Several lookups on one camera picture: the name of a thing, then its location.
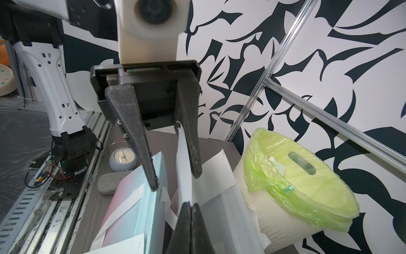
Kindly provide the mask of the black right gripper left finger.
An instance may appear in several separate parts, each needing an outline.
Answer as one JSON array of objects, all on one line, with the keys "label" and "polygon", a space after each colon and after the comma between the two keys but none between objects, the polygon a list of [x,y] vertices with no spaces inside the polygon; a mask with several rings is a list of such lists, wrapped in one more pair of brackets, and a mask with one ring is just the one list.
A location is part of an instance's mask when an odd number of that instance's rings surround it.
[{"label": "black right gripper left finger", "polygon": [[191,206],[185,202],[181,206],[178,221],[170,239],[166,254],[189,254],[191,243]]}]

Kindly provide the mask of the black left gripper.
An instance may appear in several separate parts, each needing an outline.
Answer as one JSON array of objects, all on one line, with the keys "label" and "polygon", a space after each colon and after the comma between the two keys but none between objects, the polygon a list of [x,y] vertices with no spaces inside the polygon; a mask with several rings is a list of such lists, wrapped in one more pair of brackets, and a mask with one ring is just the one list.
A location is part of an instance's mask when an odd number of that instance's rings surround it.
[{"label": "black left gripper", "polygon": [[123,137],[135,151],[151,190],[159,187],[147,130],[182,126],[194,178],[203,172],[198,140],[202,70],[195,60],[96,65],[91,84],[105,117],[119,120]]}]

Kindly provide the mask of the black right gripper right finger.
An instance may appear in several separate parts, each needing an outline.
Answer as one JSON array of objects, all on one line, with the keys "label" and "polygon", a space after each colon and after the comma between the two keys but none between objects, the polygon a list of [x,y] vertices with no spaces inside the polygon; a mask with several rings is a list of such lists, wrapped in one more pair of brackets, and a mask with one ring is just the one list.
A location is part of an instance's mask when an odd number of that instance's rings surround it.
[{"label": "black right gripper right finger", "polygon": [[191,253],[215,254],[200,206],[197,203],[191,208]]}]

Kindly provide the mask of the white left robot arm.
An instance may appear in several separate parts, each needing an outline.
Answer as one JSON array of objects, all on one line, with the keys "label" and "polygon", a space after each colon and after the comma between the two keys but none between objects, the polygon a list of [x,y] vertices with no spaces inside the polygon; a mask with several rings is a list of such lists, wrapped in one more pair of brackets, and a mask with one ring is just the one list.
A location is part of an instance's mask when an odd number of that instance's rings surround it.
[{"label": "white left robot arm", "polygon": [[93,36],[118,42],[119,63],[92,66],[91,84],[107,119],[122,132],[158,189],[146,131],[174,126],[180,141],[179,168],[202,174],[198,144],[201,68],[177,61],[179,35],[187,28],[190,1],[2,1],[1,36],[12,43],[42,93],[54,146],[51,151],[68,177],[84,167],[96,148],[68,87],[61,59],[62,22]]}]

